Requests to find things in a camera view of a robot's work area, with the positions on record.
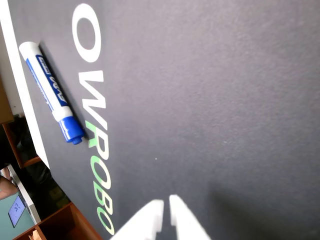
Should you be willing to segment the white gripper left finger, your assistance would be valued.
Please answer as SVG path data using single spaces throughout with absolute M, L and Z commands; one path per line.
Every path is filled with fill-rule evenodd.
M 154 199 L 138 210 L 111 240 L 155 240 L 162 231 L 164 201 Z

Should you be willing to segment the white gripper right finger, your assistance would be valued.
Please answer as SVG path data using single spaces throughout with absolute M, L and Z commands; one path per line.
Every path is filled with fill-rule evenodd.
M 177 240 L 211 240 L 186 203 L 176 194 L 169 196 L 170 223 Z

